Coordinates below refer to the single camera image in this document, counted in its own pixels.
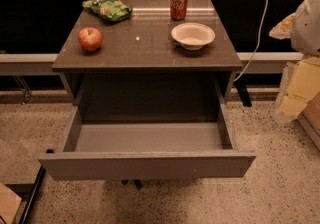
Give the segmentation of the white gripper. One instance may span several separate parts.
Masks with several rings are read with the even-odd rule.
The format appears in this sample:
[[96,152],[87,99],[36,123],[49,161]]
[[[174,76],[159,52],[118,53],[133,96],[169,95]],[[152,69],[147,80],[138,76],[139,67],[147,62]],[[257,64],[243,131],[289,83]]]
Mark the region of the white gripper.
[[288,62],[283,69],[280,91],[275,103],[275,118],[291,122],[320,92],[320,0],[304,0],[292,13],[273,27],[269,36],[283,40],[291,38],[294,50],[313,55]]

